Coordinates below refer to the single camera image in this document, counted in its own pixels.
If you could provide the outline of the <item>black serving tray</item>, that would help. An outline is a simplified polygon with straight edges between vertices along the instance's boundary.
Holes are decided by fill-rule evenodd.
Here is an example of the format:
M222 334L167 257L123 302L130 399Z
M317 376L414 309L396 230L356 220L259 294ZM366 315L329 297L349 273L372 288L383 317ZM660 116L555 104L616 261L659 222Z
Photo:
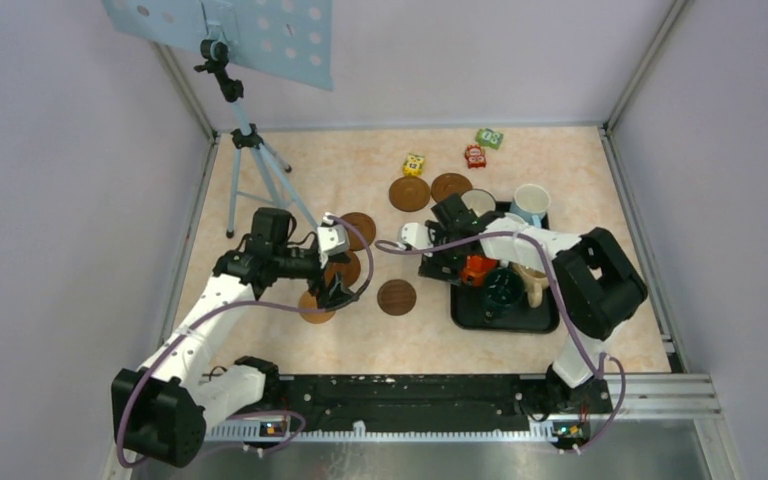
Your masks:
M490 223L492 220L499 219L504 213L508 212L509 207L509 202L496 201L496 210L484 215L490 217ZM481 244L478 241L472 243L480 245L480 251L473 255L487 257L484 255ZM512 262L498 261L499 265L497 268L513 270ZM507 315L492 323L485 323L483 321L483 308L480 300L481 287L453 285L450 282L445 283L449 285L450 317L457 326L463 329L548 334L553 332L559 325L559 314L552 296L545 297L543 303L538 308L530 308L525 293L522 301Z

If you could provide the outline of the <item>clear glass mug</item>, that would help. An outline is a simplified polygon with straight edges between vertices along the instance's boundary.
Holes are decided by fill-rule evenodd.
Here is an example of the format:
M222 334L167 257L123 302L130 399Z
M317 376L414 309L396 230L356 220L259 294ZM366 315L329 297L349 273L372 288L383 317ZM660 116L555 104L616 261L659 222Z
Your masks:
M495 197L483 189L470 189L461 194L461 200L478 218L496 210Z

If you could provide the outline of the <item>dark brown ridged coaster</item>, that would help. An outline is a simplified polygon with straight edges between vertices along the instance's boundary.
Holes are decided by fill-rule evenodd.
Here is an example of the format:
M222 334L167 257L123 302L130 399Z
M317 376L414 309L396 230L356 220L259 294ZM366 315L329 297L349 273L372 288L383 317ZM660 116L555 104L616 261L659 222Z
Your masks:
M330 284L337 275L340 275L342 285L349 288L358 281L360 272L359 258L353 251L347 251L344 253L342 261L329 261L325 270L325 281Z

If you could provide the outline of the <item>dark walnut coaster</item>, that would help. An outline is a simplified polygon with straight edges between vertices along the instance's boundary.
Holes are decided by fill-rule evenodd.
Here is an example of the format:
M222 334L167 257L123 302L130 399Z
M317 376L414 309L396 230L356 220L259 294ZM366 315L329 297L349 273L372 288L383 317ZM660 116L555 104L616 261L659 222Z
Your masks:
M408 281L392 279L381 285L376 300L384 313L391 316L402 316L415 307L417 293Z

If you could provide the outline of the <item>light blue mug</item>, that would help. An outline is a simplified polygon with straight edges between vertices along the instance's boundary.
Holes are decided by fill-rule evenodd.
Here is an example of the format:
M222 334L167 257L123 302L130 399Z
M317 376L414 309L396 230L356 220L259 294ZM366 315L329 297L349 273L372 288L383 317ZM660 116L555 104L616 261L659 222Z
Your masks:
M542 228L550 206L551 197L544 187L537 184L523 184L515 190L509 212L529 225Z

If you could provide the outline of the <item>brown ridged wooden coaster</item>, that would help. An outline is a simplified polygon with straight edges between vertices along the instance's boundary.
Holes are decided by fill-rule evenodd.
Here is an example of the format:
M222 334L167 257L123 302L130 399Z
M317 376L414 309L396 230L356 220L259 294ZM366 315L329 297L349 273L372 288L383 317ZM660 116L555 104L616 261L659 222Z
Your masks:
M431 184L431 197L436 202L442 202L452 194L461 195L473 189L472 182L459 173L443 173L437 176Z
M350 251L363 250L363 241L368 245L372 245L376 237L377 228L374 220L369 215L362 212L350 212L342 215L341 219L353 226L359 233L359 235L356 235L353 230L347 230Z
M403 176L389 187L388 198L391 205L403 212L416 212L427 206L431 199L431 189L427 182L416 176Z

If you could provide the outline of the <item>light wooden coaster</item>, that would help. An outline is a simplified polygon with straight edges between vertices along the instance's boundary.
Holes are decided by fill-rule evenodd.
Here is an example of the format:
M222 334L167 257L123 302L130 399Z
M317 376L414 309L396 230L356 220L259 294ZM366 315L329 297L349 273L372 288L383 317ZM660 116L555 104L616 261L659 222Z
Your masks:
M306 322L314 325L326 323L335 316L333 311L324 311L320 308L317 299L307 291L300 296L298 308L301 309L300 316Z

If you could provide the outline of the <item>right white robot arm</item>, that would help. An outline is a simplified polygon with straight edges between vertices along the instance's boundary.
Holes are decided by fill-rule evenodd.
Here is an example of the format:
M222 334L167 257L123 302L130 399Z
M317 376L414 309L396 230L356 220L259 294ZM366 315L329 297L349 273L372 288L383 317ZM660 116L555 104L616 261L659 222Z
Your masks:
M461 283L470 256L502 262L506 271L531 269L545 276L568 339L550 369L549 404L572 412L587 397L585 383L604 373L605 342L647 300L648 288L613 234L594 228L582 235L516 221L501 211L476 215L453 194L433 208L434 219L399 230L402 253L423 257L426 278Z

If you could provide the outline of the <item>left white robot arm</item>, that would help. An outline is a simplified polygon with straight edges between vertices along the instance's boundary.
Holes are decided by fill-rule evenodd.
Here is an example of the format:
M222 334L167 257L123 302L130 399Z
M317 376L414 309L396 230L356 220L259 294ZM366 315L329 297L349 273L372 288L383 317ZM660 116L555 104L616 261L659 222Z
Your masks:
M350 238L360 234L328 213L312 232L311 245L291 239L295 217L261 207L252 230L216 261L196 304L136 369L123 369L111 384L113 448L118 463L135 468L157 460L182 468L199 453L208 431L250 406L268 413L279 404L280 386L264 369L229 367L216 380L202 375L235 325L254 309L306 315L334 313L367 289L346 287L330 265L346 263Z

